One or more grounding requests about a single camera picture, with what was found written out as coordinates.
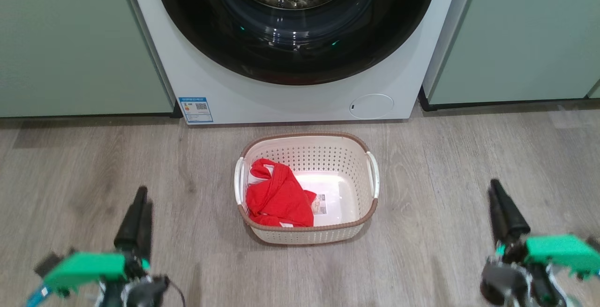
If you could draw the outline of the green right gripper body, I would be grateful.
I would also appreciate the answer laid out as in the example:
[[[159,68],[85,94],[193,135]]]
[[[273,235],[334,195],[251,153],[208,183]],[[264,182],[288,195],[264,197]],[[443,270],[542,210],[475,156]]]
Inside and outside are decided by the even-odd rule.
[[[512,244],[499,244],[496,256],[502,262],[525,266],[540,263],[570,269],[570,276],[579,279],[599,277],[599,242],[593,237],[585,240],[574,234],[531,236]]]

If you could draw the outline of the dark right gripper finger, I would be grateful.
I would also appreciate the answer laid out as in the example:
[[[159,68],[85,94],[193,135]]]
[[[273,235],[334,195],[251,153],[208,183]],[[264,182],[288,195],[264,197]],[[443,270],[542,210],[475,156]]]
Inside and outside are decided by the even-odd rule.
[[[489,219],[492,228],[492,236],[495,245],[506,244],[508,236],[507,227],[507,204],[503,196],[500,196],[495,190],[488,190],[489,198]]]
[[[527,235],[531,232],[531,227],[523,217],[518,207],[512,200],[512,198],[506,193],[504,187],[498,179],[491,180],[491,189],[495,190],[500,196],[503,196],[507,204],[507,227],[508,236],[507,241],[516,241],[523,235]]]

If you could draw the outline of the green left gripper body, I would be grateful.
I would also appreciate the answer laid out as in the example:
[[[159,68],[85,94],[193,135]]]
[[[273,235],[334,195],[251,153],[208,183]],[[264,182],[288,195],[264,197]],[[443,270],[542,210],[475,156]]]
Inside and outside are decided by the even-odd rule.
[[[148,274],[150,262],[132,252],[75,252],[43,276],[43,284],[64,295],[92,282],[131,282]]]

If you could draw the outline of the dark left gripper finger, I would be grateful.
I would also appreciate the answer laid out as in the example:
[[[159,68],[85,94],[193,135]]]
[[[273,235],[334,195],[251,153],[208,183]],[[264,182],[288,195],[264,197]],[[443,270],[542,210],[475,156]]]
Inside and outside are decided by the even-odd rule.
[[[151,261],[153,235],[153,203],[134,203],[134,232],[138,255]]]
[[[138,252],[135,238],[134,203],[146,203],[148,200],[148,188],[140,186],[137,189],[133,202],[129,205],[118,232],[114,237],[114,247],[121,251]]]

